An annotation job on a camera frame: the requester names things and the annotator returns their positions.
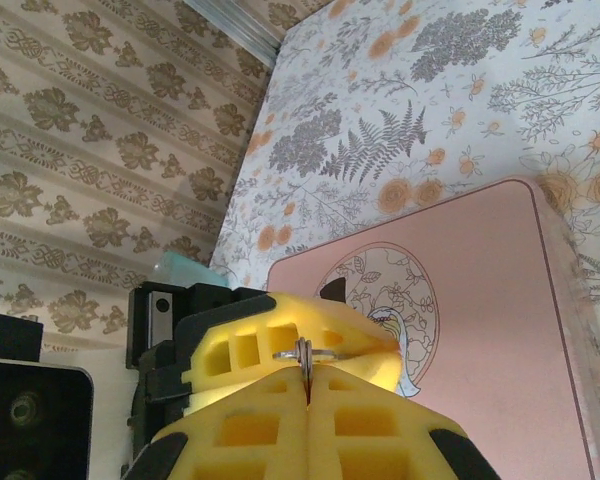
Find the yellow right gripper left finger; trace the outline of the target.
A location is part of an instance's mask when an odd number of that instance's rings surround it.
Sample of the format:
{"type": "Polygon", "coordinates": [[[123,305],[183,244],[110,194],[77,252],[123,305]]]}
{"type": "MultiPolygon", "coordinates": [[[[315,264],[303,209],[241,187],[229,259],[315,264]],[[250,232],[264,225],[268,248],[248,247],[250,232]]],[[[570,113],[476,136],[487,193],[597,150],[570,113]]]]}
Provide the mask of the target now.
{"type": "Polygon", "coordinates": [[[301,371],[281,369],[161,429],[123,480],[308,480],[301,371]]]}

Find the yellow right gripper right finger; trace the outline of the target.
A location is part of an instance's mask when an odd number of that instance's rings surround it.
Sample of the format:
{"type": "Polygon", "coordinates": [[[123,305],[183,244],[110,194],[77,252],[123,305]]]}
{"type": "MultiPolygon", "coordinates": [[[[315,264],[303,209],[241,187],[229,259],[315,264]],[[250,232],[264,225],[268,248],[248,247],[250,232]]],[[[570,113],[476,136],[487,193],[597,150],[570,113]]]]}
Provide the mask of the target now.
{"type": "Polygon", "coordinates": [[[450,418],[340,369],[316,369],[309,480],[496,480],[450,418]]]}

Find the teal plastic object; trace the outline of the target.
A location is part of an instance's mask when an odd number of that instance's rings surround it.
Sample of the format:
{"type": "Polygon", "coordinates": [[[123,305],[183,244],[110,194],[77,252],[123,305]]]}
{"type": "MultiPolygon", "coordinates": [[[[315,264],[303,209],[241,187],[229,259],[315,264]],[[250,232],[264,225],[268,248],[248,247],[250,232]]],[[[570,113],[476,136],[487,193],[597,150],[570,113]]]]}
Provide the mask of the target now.
{"type": "Polygon", "coordinates": [[[190,287],[197,283],[228,287],[228,280],[207,266],[178,253],[165,252],[155,264],[149,281],[190,287]]]}

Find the floral patterned table cover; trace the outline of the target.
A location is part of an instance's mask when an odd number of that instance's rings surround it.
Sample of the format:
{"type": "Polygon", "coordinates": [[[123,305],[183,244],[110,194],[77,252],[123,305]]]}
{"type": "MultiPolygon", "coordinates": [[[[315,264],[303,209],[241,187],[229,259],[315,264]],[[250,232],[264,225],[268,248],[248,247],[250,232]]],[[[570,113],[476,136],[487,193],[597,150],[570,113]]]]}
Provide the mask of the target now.
{"type": "Polygon", "coordinates": [[[577,261],[600,450],[600,0],[335,0],[294,26],[212,264],[270,289],[279,260],[515,178],[577,261]]]}

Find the aluminium rail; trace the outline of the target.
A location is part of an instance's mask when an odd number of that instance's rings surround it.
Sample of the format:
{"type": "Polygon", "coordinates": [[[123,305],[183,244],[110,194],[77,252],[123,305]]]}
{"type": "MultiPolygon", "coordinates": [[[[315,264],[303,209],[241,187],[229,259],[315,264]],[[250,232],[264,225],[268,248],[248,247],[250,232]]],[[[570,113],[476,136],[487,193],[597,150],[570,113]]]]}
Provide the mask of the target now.
{"type": "Polygon", "coordinates": [[[281,40],[237,0],[183,1],[265,66],[275,66],[281,40]]]}

